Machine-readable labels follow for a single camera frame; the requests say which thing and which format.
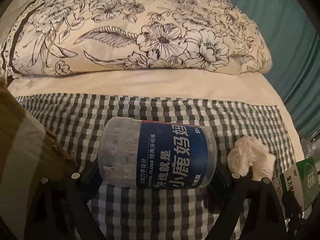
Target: green box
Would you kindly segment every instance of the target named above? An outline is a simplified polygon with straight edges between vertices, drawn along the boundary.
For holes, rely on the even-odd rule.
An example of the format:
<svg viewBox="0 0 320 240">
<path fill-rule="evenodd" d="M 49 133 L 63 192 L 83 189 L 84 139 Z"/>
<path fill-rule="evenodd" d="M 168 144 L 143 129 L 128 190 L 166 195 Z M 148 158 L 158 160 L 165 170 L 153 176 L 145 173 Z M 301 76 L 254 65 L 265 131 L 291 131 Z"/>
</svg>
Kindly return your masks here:
<svg viewBox="0 0 320 240">
<path fill-rule="evenodd" d="M 295 163 L 272 181 L 280 201 L 282 210 L 282 195 L 292 191 L 301 210 L 305 211 L 319 194 L 319 179 L 313 158 Z"/>
</svg>

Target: black and white floral pattern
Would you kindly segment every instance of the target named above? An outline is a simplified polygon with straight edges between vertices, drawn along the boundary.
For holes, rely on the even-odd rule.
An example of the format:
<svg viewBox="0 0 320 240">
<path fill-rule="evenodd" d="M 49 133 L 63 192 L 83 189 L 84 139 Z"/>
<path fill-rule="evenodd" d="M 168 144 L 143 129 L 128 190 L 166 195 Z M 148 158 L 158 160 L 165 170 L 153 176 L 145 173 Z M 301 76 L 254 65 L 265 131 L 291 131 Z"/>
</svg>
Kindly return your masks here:
<svg viewBox="0 0 320 240">
<path fill-rule="evenodd" d="M 228 0 L 33 0 L 3 42 L 0 63 L 14 77 L 272 66 L 256 24 Z"/>
</svg>

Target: plastic bottle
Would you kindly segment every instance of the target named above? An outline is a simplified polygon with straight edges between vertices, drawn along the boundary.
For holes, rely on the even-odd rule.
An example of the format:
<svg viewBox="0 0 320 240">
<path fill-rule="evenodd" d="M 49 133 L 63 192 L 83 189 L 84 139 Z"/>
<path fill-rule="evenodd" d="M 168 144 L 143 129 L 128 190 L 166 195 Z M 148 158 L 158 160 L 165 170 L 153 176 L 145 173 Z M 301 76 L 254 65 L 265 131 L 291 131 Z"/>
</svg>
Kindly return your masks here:
<svg viewBox="0 0 320 240">
<path fill-rule="evenodd" d="M 217 147 L 206 127 L 113 117 L 98 153 L 101 177 L 131 188 L 196 188 L 211 181 Z"/>
<path fill-rule="evenodd" d="M 312 143 L 308 140 L 306 140 L 305 138 L 302 138 L 300 141 L 301 147 L 302 147 L 302 151 L 304 154 L 304 157 L 307 159 L 309 157 L 311 157 L 314 153 L 314 149 L 312 147 Z"/>
</svg>

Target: mattress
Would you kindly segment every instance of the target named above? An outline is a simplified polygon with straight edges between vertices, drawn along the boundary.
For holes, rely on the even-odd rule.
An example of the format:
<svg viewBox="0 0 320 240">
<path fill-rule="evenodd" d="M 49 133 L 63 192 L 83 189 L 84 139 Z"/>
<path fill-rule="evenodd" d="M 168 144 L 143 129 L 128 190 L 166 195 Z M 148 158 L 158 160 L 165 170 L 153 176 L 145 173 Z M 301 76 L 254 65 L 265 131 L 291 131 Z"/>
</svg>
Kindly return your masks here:
<svg viewBox="0 0 320 240">
<path fill-rule="evenodd" d="M 57 134 L 81 167 L 96 158 L 104 124 L 113 116 L 211 127 L 223 163 L 237 139 L 256 136 L 277 156 L 275 177 L 303 159 L 291 117 L 260 73 L 153 69 L 26 75 L 8 89 Z M 135 190 L 104 182 L 88 206 L 108 237 L 200 240 L 217 218 L 206 208 L 207 194 L 205 188 Z M 246 200 L 232 239 L 240 236 L 248 206 Z"/>
<path fill-rule="evenodd" d="M 230 100 L 277 106 L 287 128 L 296 161 L 304 159 L 299 136 L 281 98 L 260 73 L 227 75 L 197 69 L 153 69 L 85 73 L 67 77 L 25 75 L 8 87 L 13 96 L 51 93 L 129 95 L 160 98 Z"/>
</svg>

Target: black metal frame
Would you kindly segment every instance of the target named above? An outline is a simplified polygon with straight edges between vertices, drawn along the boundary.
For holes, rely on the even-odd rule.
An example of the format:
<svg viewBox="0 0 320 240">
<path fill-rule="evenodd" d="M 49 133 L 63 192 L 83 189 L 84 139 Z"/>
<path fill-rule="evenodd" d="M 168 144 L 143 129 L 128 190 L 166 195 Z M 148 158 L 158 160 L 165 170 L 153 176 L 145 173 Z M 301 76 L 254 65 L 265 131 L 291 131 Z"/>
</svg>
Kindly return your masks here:
<svg viewBox="0 0 320 240">
<path fill-rule="evenodd" d="M 86 203 L 99 190 L 102 178 L 98 160 L 86 166 L 79 177 L 64 182 L 48 181 L 40 184 L 30 208 L 24 240 L 74 240 L 74 230 L 68 230 L 63 219 L 61 200 L 68 207 L 82 240 L 105 240 Z M 252 181 L 238 173 L 231 174 L 221 163 L 208 187 L 208 210 L 220 213 L 206 240 L 229 240 L 233 234 L 245 199 L 250 208 L 240 240 L 304 240 L 320 235 L 320 201 L 307 220 L 291 192 L 284 195 L 286 214 L 290 217 L 286 231 L 284 216 L 273 185 L 268 178 Z"/>
</svg>

